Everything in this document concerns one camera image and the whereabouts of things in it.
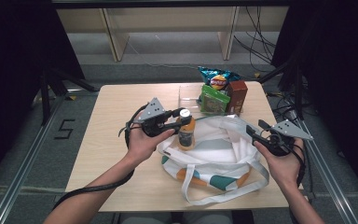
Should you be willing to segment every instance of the hand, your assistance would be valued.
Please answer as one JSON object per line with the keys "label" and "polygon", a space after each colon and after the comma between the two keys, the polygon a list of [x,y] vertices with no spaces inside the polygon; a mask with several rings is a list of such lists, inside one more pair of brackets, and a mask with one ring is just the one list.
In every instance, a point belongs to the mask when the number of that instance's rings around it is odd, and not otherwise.
{"label": "hand", "polygon": [[126,157],[137,164],[149,159],[156,150],[157,145],[169,138],[173,135],[173,133],[174,129],[169,129],[158,136],[149,137],[144,133],[144,131],[142,131],[140,124],[132,124],[132,129],[130,130],[129,150]]}
{"label": "hand", "polygon": [[[304,143],[299,138],[296,138],[295,145],[304,148]],[[272,155],[266,147],[257,141],[255,141],[255,147],[266,158],[269,172],[281,188],[296,187],[300,163],[293,153],[277,157]],[[304,155],[298,147],[294,147],[293,150],[304,160]]]}

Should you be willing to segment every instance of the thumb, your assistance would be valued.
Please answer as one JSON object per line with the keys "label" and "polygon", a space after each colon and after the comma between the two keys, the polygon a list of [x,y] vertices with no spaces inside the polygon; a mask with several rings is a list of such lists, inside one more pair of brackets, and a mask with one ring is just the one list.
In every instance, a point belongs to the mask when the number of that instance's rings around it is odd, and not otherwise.
{"label": "thumb", "polygon": [[265,157],[265,158],[268,158],[268,157],[271,157],[272,154],[269,152],[269,150],[263,146],[261,143],[255,141],[254,142],[254,145],[255,147],[257,148],[257,150]]}
{"label": "thumb", "polygon": [[175,132],[175,129],[169,129],[157,136],[154,137],[154,140],[156,141],[156,143],[160,143],[164,140],[166,140],[167,138],[171,137],[173,135],[173,133]]}

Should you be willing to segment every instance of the bag handle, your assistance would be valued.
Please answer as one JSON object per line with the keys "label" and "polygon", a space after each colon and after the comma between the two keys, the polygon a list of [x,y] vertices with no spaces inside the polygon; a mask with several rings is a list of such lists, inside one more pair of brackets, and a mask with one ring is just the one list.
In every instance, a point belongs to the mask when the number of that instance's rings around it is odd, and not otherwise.
{"label": "bag handle", "polygon": [[261,189],[264,188],[266,185],[269,184],[269,171],[267,171],[267,169],[257,160],[255,159],[250,159],[247,161],[255,170],[257,170],[263,177],[264,179],[260,179],[254,183],[245,185],[243,187],[240,187],[238,189],[234,189],[231,191],[227,191],[223,194],[219,194],[219,195],[215,195],[215,196],[211,196],[211,197],[207,197],[201,200],[196,200],[196,201],[192,201],[188,198],[187,192],[188,192],[188,187],[190,185],[190,181],[191,178],[193,177],[194,171],[196,170],[196,165],[195,164],[189,164],[187,166],[187,170],[186,170],[186,178],[185,181],[183,182],[182,185],[182,195],[184,198],[186,198],[186,200],[193,204],[193,205],[205,205],[207,203],[223,203],[229,200],[232,200],[234,198],[237,198],[241,195],[250,193],[252,191],[255,191],[257,189]]}

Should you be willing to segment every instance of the white bottle cap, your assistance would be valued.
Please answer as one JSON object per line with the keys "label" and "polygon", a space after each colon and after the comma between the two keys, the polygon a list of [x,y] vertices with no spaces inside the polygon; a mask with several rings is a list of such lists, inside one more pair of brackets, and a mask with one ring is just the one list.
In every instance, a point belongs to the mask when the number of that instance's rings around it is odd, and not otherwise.
{"label": "white bottle cap", "polygon": [[180,118],[184,119],[191,115],[190,111],[188,109],[183,109],[179,112]]}

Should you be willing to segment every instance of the forearm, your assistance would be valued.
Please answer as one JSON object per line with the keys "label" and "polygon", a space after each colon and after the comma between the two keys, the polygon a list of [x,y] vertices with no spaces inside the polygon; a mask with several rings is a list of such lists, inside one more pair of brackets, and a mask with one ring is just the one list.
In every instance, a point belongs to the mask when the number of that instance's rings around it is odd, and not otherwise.
{"label": "forearm", "polygon": [[280,187],[298,223],[324,223],[295,185],[281,184]]}
{"label": "forearm", "polygon": [[[100,175],[87,187],[112,184],[123,179],[138,165],[137,162],[124,158],[105,173]],[[92,218],[115,189],[82,193],[71,197],[50,213],[45,223],[90,223]]]}

